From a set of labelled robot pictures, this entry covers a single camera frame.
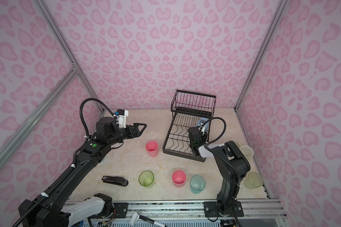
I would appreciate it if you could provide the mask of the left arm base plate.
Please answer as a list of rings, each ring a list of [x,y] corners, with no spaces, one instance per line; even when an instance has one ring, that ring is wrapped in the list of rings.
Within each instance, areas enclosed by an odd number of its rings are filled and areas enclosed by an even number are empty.
[[[126,202],[117,202],[117,203],[109,203],[105,204],[103,210],[97,214],[92,215],[90,218],[103,218],[103,219],[112,219],[112,218],[125,218],[128,210],[128,203]]]

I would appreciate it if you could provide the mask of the green translucent plastic cup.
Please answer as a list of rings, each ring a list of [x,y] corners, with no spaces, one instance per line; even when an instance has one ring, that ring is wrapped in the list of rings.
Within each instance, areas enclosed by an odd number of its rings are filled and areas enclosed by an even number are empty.
[[[143,187],[151,187],[154,183],[154,174],[150,170],[143,171],[138,178],[138,181]]]

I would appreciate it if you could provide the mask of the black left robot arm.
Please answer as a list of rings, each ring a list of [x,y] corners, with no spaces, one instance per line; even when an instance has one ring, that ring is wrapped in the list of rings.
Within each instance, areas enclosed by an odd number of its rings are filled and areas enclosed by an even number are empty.
[[[34,200],[24,200],[19,206],[19,219],[15,227],[69,227],[72,214],[62,209],[83,178],[112,150],[112,146],[124,140],[140,137],[146,124],[134,123],[124,128],[113,117],[103,117],[96,123],[96,131],[77,149],[72,163]]]

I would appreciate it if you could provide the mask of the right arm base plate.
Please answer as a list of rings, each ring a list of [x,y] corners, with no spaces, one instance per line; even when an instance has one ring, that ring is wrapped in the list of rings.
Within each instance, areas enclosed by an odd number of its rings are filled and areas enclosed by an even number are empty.
[[[243,217],[244,212],[239,201],[234,201],[229,205],[221,205],[216,201],[203,202],[204,214],[207,218],[232,218],[234,214],[236,217]]]

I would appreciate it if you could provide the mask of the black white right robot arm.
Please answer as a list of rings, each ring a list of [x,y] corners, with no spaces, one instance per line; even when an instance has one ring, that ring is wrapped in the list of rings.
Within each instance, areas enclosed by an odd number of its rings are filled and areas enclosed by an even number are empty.
[[[208,142],[208,134],[203,127],[188,128],[189,146],[202,158],[214,158],[223,177],[221,190],[217,195],[217,208],[222,216],[236,214],[237,195],[241,182],[251,170],[247,158],[233,141],[221,145],[212,145],[220,139],[225,130],[213,141]]]

